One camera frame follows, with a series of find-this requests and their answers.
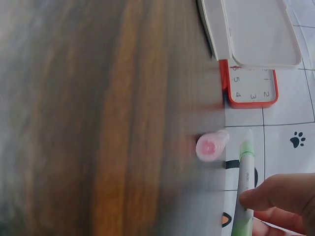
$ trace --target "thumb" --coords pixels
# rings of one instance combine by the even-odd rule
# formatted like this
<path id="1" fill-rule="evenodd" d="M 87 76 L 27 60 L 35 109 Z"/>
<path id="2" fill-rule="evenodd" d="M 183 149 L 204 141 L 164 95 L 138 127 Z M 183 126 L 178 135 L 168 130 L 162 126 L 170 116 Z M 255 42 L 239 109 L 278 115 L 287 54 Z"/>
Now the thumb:
<path id="1" fill-rule="evenodd" d="M 299 214 L 306 228 L 315 230 L 315 174 L 271 176 L 256 189 L 241 194 L 239 200 L 253 210 L 278 207 Z"/>

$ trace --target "case lid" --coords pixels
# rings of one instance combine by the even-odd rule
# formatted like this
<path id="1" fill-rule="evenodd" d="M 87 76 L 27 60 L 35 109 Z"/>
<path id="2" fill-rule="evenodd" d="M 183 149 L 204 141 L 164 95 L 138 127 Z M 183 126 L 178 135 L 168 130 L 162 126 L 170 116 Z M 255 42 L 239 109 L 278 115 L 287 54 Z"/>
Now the case lid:
<path id="1" fill-rule="evenodd" d="M 295 67 L 301 50 L 283 0 L 199 0 L 217 60 L 241 67 Z"/>
<path id="2" fill-rule="evenodd" d="M 283 0 L 223 0 L 230 45 L 241 67 L 293 67 L 301 50 Z"/>

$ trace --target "highlighter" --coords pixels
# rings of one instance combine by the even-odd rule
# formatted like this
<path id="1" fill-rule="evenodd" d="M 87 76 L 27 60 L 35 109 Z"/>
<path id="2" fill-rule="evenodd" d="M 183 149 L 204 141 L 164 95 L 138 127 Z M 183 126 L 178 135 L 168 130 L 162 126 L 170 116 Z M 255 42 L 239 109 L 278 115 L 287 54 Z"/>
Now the highlighter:
<path id="1" fill-rule="evenodd" d="M 244 208 L 239 202 L 239 196 L 244 191 L 253 189 L 254 183 L 255 154 L 252 130 L 249 130 L 245 140 L 240 145 L 240 173 L 232 236 L 252 236 L 253 210 Z"/>

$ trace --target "white mat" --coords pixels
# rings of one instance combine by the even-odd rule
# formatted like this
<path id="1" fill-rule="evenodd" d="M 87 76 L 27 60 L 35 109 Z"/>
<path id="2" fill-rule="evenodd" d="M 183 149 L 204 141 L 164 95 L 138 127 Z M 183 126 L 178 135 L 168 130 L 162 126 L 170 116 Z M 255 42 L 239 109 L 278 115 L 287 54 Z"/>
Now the white mat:
<path id="1" fill-rule="evenodd" d="M 226 105 L 231 139 L 226 160 L 239 159 L 239 144 L 250 127 L 255 138 L 258 185 L 277 173 L 315 172 L 315 0 L 286 0 L 301 47 L 299 69 L 276 70 L 279 100 L 268 109 L 233 110 Z M 226 171 L 224 211 L 232 221 L 222 229 L 230 236 L 238 169 Z"/>

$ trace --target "marker cap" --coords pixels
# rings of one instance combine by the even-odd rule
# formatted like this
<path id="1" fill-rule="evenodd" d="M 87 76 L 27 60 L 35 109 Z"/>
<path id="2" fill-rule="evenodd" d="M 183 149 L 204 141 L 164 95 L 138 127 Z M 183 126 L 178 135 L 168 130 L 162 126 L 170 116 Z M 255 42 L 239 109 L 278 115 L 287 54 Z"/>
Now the marker cap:
<path id="1" fill-rule="evenodd" d="M 216 133 L 202 135 L 196 145 L 196 154 L 204 162 L 211 162 L 218 159 L 227 142 L 229 134 L 226 130 L 219 130 Z"/>

